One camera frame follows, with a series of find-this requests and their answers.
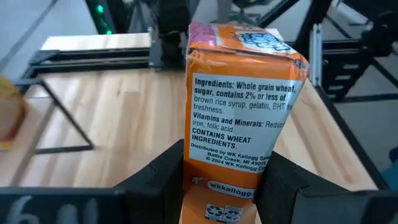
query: recycling symbol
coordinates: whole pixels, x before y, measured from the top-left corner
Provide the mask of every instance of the recycling symbol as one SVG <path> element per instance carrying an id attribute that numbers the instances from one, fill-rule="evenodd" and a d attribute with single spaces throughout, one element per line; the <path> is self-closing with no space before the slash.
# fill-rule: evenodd
<path id="1" fill-rule="evenodd" d="M 235 221 L 239 218 L 239 212 L 229 210 L 228 212 L 226 212 L 224 214 L 224 218 L 227 218 L 228 220 L 231 220 L 231 221 Z"/>
<path id="2" fill-rule="evenodd" d="M 220 207 L 210 205 L 209 207 L 206 208 L 206 212 L 210 215 L 214 215 L 216 217 L 220 217 L 223 215 L 223 211 L 220 209 Z"/>

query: wooden table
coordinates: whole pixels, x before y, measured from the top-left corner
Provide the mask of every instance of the wooden table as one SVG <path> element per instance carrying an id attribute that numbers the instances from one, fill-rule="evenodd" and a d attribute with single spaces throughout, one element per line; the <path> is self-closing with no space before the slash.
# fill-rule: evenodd
<path id="1" fill-rule="evenodd" d="M 51 37 L 42 49 L 148 47 L 148 34 Z M 36 155 L 20 186 L 111 187 L 183 138 L 185 74 L 151 69 L 49 74 L 49 85 L 82 125 L 94 151 Z M 27 96 L 45 96 L 31 88 Z M 83 141 L 54 112 L 40 147 Z M 375 189 L 371 178 L 310 82 L 306 82 L 275 150 L 349 190 Z"/>
<path id="2" fill-rule="evenodd" d="M 29 110 L 9 151 L 0 152 L 0 187 L 18 186 L 54 109 L 51 98 L 27 98 Z"/>

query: orange cereal box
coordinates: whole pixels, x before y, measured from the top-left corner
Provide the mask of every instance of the orange cereal box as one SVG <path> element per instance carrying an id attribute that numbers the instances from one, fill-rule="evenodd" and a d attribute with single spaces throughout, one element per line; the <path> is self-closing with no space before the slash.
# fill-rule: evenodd
<path id="1" fill-rule="evenodd" d="M 264 29 L 190 24 L 183 224 L 254 223 L 261 174 L 308 68 Z"/>

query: blurry yellow object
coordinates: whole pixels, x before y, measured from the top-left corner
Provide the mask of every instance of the blurry yellow object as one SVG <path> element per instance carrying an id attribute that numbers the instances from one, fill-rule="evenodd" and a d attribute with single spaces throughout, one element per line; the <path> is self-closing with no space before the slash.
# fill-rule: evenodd
<path id="1" fill-rule="evenodd" d="M 0 150 L 8 150 L 27 112 L 23 96 L 0 75 Z"/>

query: wkkellogg logo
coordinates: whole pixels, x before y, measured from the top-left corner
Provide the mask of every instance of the wkkellogg logo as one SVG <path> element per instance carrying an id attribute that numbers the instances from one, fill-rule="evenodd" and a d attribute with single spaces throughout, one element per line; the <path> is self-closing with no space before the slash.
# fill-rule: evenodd
<path id="1" fill-rule="evenodd" d="M 255 189 L 245 189 L 230 184 L 221 183 L 215 180 L 209 180 L 203 177 L 192 177 L 192 183 L 222 194 L 228 194 L 234 197 L 252 199 L 254 198 Z"/>
<path id="2" fill-rule="evenodd" d="M 215 180 L 210 180 L 207 182 L 207 186 L 211 190 L 246 199 L 254 198 L 254 193 L 256 191 L 255 189 L 245 189 L 242 187 L 224 184 Z"/>

